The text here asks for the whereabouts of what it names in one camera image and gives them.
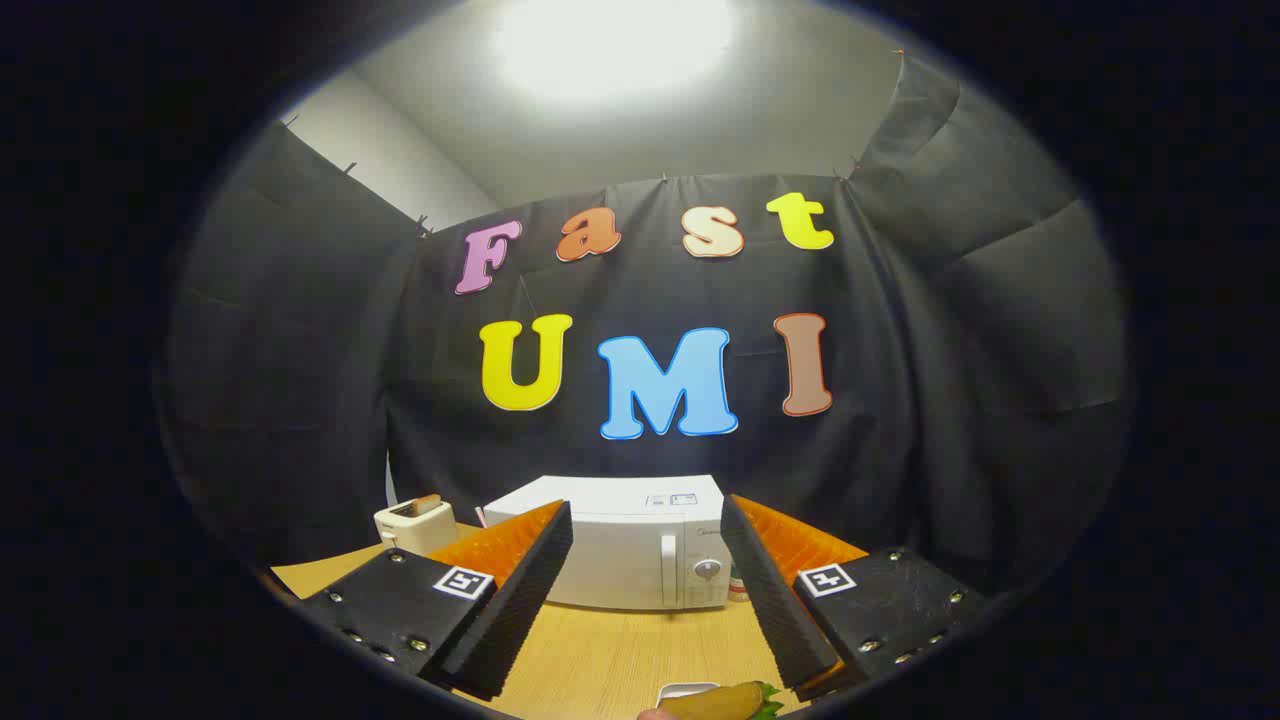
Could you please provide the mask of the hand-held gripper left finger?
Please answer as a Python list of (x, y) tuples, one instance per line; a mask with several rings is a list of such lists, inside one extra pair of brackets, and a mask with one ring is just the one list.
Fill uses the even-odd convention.
[(572, 543), (571, 505), (556, 500), (428, 555), (383, 550), (294, 607), (399, 673), (489, 701)]

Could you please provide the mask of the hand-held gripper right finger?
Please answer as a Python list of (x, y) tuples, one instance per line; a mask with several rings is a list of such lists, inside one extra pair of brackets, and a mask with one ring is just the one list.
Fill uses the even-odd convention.
[(726, 497), (719, 533), (780, 678), (800, 701), (922, 661), (989, 603), (914, 550), (860, 550), (739, 495)]

